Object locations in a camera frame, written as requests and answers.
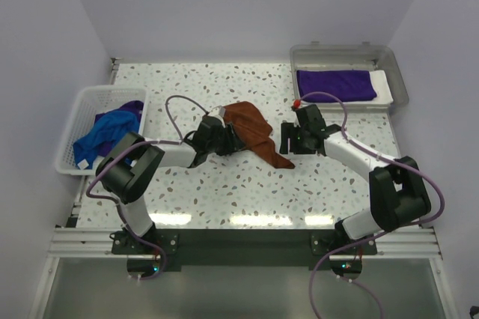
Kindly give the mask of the brown towel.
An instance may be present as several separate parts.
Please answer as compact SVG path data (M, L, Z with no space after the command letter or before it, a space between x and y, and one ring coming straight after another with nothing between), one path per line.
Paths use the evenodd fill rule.
M295 168L289 159L276 151L275 143L270 138L273 129L253 103L242 101L226 105L223 118L226 123L233 124L246 150L252 151L276 169Z

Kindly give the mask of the blue towel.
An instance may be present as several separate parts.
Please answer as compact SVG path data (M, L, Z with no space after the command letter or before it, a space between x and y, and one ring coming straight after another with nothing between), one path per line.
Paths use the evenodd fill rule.
M116 145L128 132L137 132L139 125L138 116L132 112L114 110L103 114L89 133L73 143L76 166L92 169L102 146Z

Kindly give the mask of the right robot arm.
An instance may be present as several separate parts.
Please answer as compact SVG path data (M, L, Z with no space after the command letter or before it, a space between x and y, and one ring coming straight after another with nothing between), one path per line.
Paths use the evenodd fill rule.
M360 240L392 232L430 212L430 199L413 158L383 156L364 147L350 139L343 127L328 125L317 106L300 104L300 100L293 104L296 122L281 125L280 153L320 154L337 160L369 186L369 208L335 224L330 250L351 253Z

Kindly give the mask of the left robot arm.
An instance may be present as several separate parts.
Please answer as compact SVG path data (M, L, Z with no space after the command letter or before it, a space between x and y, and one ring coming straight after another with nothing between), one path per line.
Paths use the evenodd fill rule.
M179 142L146 139L127 133L97 166L94 182L115 203L123 228L114 233L115 254L158 255L165 247L147 212L144 193L158 168L196 168L210 154L227 156L245 149L233 124L205 116L198 128Z

